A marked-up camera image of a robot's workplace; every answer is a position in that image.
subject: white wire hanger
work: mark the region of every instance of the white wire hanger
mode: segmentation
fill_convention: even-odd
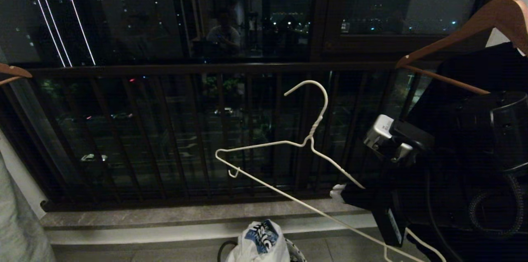
[[[319,151],[317,151],[315,148],[314,148],[314,133],[315,133],[315,130],[317,129],[317,126],[319,125],[319,123],[321,122],[321,120],[323,119],[323,115],[326,111],[326,107],[328,106],[328,94],[326,93],[326,90],[325,88],[318,82],[316,81],[313,81],[313,80],[306,80],[306,81],[302,81],[300,82],[298,85],[296,85],[295,87],[292,87],[292,89],[290,89],[289,91],[287,91],[286,93],[284,93],[284,96],[287,96],[289,94],[291,94],[292,92],[296,91],[296,89],[298,89],[299,87],[302,87],[303,85],[307,85],[307,84],[312,84],[312,85],[317,85],[317,87],[319,87],[319,89],[321,89],[321,91],[323,92],[323,95],[324,95],[324,99],[325,99],[325,102],[324,102],[324,106],[323,106],[323,109],[321,110],[321,113],[319,114],[319,117],[317,118],[317,120],[315,121],[315,123],[313,123],[312,127],[311,127],[311,130],[308,134],[308,136],[305,137],[304,141],[302,142],[302,144],[298,144],[296,142],[291,142],[289,140],[281,140],[279,142],[268,142],[268,143],[265,143],[265,144],[259,144],[259,145],[251,145],[251,146],[245,146],[245,147],[237,147],[235,149],[217,149],[217,151],[215,152],[214,156],[219,159],[221,162],[223,162],[224,164],[226,164],[227,166],[233,168],[236,170],[235,174],[232,174],[231,173],[231,170],[228,170],[228,173],[229,173],[229,176],[232,177],[232,178],[236,178],[239,174],[239,172],[241,172],[243,175],[249,177],[250,179],[254,180],[254,181],[257,181],[258,183],[272,189],[273,191],[281,194],[282,196],[285,196],[287,198],[290,198],[291,200],[295,201],[296,203],[298,204],[301,204],[302,206],[305,206],[306,208],[318,213],[319,215],[322,215],[323,217],[327,217],[328,219],[354,231],[355,233],[365,237],[365,238],[368,238],[372,241],[374,241],[375,243],[378,243],[379,245],[382,245],[384,247],[384,258],[386,261],[388,262],[391,262],[391,260],[389,260],[389,258],[387,257],[387,249],[391,249],[392,251],[395,251],[401,255],[404,255],[414,261],[417,261],[417,262],[425,262],[424,260],[421,260],[415,256],[412,256],[410,254],[407,254],[405,253],[404,251],[396,248],[396,247],[392,247],[390,245],[386,245],[383,241],[381,240],[378,240],[374,237],[371,237],[370,235],[368,234],[365,234],[359,230],[357,230],[356,228],[344,223],[343,221],[341,220],[338,220],[336,219],[335,217],[332,217],[320,210],[318,210],[317,208],[305,203],[305,202],[302,202],[301,200],[298,200],[297,198],[291,196],[290,194],[288,193],[285,193],[275,187],[273,187],[272,185],[269,185],[268,183],[265,183],[263,182],[262,180],[254,177],[253,175],[245,172],[244,170],[242,170],[240,167],[237,167],[237,166],[234,166],[233,164],[227,162],[226,160],[222,159],[221,157],[219,157],[219,153],[220,152],[223,152],[223,153],[230,153],[232,151],[243,151],[243,150],[246,150],[246,149],[257,149],[257,148],[260,148],[260,147],[266,147],[266,146],[274,146],[274,145],[282,145],[282,144],[288,144],[288,145],[293,145],[293,146],[296,146],[296,147],[304,147],[306,145],[306,142],[308,142],[308,140],[311,141],[311,151],[313,153],[315,153],[316,155],[318,155],[319,157],[322,157],[323,159],[327,160],[328,162],[332,163],[332,165],[334,165],[340,172],[342,172],[348,179],[350,179],[353,183],[355,183],[359,188],[361,189],[364,189],[365,187],[362,186],[362,184],[360,184],[356,179],[354,179],[354,177],[352,177],[348,172],[346,172],[343,168],[341,168],[341,166],[339,166],[338,163],[336,163],[334,160],[332,160],[331,158],[329,158],[328,156],[324,155],[323,153],[319,153]],[[441,253],[431,247],[430,245],[428,245],[427,243],[423,242],[421,239],[419,239],[413,232],[411,232],[411,230],[409,230],[408,228],[405,230],[405,233],[408,233],[408,234],[411,234],[411,236],[413,236],[415,238],[415,240],[417,240],[421,245],[423,245],[424,247],[427,247],[428,249],[432,250],[435,254],[437,254],[440,259],[443,261],[443,262],[446,262],[446,259],[441,255]]]

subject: tiled floor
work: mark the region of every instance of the tiled floor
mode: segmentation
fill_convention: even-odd
[[[369,228],[362,231],[381,239],[377,228]],[[295,239],[294,243],[309,262],[384,261],[383,247],[357,235]],[[219,246],[121,251],[68,251],[55,249],[55,255],[59,262],[217,262]],[[406,243],[403,251],[428,261],[412,244]],[[394,262],[409,261],[408,258],[390,251],[389,257]]]

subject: plastic bag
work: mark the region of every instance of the plastic bag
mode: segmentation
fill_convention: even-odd
[[[290,262],[281,227],[271,220],[251,223],[238,237],[227,262]]]

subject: gray fabric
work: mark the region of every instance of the gray fabric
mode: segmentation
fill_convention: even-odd
[[[38,218],[9,174],[0,153],[0,261],[54,262]]]

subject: car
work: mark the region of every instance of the car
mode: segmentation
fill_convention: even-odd
[[[224,113],[226,113],[226,116],[230,117],[231,115],[233,115],[234,111],[233,111],[232,108],[226,107],[226,108],[224,108]],[[219,116],[220,115],[220,111],[219,110],[215,110],[214,111],[214,115],[215,116]]]
[[[116,113],[115,115],[111,115],[112,119],[115,119],[115,120],[126,120],[126,119],[130,119],[133,116],[134,115],[132,113],[127,113],[127,112],[120,112],[120,113]]]
[[[106,161],[108,159],[108,157],[106,155],[101,155],[101,158],[103,161]],[[81,158],[81,162],[94,162],[96,160],[96,156],[92,153],[88,154],[88,155],[84,155],[82,158]]]
[[[58,116],[56,118],[56,120],[59,122],[59,123],[63,123],[63,122],[72,122],[72,123],[76,123],[77,122],[77,119],[75,119],[75,117],[69,113],[64,113],[60,116]]]
[[[86,123],[106,123],[104,116],[87,116],[85,117]]]

